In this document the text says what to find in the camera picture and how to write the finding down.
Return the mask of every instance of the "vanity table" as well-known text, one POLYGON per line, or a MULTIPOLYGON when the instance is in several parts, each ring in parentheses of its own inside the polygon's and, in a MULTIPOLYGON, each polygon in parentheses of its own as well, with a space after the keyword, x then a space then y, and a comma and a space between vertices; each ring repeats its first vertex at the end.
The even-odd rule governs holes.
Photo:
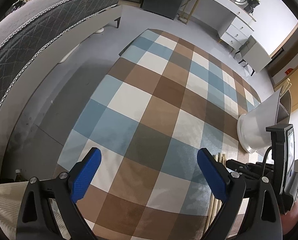
MULTIPOLYGON (((232 12, 230 17, 221 25, 217 30, 219 37, 222 41, 225 41, 233 49, 239 50, 239 48, 248 40, 252 35, 253 29, 251 25, 256 22, 256 20, 247 13, 241 6, 239 6, 235 0, 214 0, 220 3, 222 6, 227 8, 232 12)), ((189 18, 193 14, 199 0, 196 0, 190 14, 187 18, 184 17, 184 11, 187 6, 185 6, 182 15, 179 17, 179 20, 187 24, 189 18)))

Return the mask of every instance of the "mattress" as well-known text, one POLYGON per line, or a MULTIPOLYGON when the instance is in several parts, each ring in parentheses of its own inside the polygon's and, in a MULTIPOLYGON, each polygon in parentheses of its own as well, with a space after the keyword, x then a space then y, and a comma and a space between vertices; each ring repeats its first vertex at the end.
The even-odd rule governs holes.
POLYGON ((0 105, 34 55, 118 0, 31 0, 0 22, 0 105))

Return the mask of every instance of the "metal screw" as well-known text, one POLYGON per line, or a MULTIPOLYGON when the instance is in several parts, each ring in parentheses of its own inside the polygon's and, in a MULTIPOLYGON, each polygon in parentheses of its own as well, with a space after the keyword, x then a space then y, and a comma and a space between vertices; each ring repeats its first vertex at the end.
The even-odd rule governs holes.
POLYGON ((31 179, 30 179, 30 183, 31 183, 31 184, 36 183, 36 177, 31 178, 31 179))
POLYGON ((60 179, 65 179, 66 177, 68 177, 68 173, 67 173, 67 172, 62 172, 62 173, 60 173, 60 175, 59 175, 59 178, 60 178, 60 179))
POLYGON ((231 172, 230 174, 231 174, 231 176, 232 176, 233 178, 235 178, 235 179, 237 179, 237 178, 240 177, 239 173, 237 173, 237 172, 235 172, 235 171, 231 172))
POLYGON ((264 182, 264 183, 268 183, 269 182, 269 179, 267 177, 262 177, 261 180, 264 182))

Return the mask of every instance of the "beige fabric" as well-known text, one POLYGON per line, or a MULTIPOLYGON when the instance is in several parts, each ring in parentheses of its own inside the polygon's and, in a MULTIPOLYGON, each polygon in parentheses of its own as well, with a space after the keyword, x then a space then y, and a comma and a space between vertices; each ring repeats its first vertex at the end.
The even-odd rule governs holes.
MULTIPOLYGON (((15 240, 17 220, 21 201, 28 182, 0 184, 0 227, 10 240, 15 240)), ((53 210, 63 238, 70 239, 70 234, 61 215, 53 210)))

